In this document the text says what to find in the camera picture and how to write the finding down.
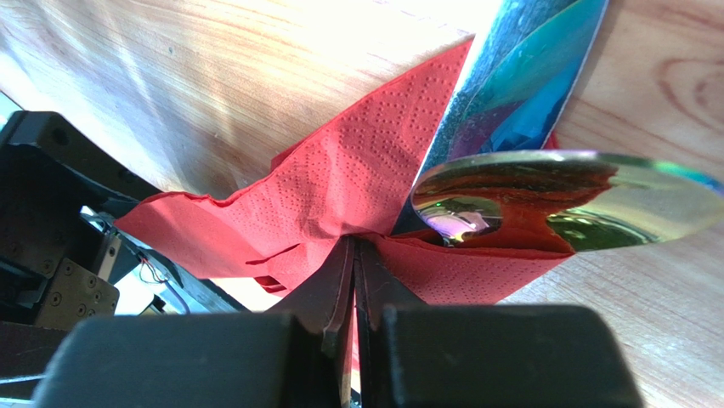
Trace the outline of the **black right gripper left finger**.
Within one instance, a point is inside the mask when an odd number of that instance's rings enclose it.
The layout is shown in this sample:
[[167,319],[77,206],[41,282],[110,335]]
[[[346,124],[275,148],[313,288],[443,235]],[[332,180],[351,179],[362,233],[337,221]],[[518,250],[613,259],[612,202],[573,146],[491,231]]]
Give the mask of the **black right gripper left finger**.
[[263,313],[92,318],[33,394],[38,407],[347,407],[355,243]]

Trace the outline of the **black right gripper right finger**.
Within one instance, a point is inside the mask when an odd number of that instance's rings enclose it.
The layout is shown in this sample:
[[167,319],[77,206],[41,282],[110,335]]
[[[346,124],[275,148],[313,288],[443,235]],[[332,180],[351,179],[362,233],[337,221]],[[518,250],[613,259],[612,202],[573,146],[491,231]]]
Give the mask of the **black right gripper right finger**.
[[356,248],[365,407],[640,407],[613,333],[582,306],[438,306]]

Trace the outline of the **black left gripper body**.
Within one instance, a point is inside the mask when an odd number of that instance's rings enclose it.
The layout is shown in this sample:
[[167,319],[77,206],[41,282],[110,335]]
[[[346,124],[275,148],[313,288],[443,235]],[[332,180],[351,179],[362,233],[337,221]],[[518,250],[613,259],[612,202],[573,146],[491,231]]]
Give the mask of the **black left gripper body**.
[[113,223],[156,193],[61,114],[12,113],[1,131],[2,320],[68,331],[112,315]]

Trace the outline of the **red paper napkin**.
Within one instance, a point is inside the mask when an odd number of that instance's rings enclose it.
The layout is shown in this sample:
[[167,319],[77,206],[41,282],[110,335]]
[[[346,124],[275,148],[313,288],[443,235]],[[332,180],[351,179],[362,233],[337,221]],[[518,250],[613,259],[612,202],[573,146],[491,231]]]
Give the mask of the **red paper napkin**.
[[369,93],[227,199],[155,195],[117,228],[198,278],[253,278],[280,295],[315,272],[342,236],[357,235],[428,303],[506,298],[572,250],[514,229],[500,243],[465,249],[441,246],[431,230],[391,234],[469,48],[464,42]]

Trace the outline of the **iridescent rainbow spoon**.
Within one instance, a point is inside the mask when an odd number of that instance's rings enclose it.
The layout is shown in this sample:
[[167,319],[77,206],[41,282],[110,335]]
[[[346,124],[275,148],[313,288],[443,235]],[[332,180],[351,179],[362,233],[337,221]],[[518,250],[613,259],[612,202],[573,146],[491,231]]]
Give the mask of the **iridescent rainbow spoon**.
[[575,253],[705,230],[723,219],[723,186],[671,161],[517,150],[429,170],[416,182],[411,205],[449,247]]

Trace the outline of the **silver table knife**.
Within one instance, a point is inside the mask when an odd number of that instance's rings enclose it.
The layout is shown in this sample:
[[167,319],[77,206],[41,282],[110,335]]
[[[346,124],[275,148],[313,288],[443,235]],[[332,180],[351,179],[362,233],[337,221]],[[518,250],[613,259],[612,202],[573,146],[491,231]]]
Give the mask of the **silver table knife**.
[[493,1],[417,172],[465,156],[540,150],[567,104],[606,1]]

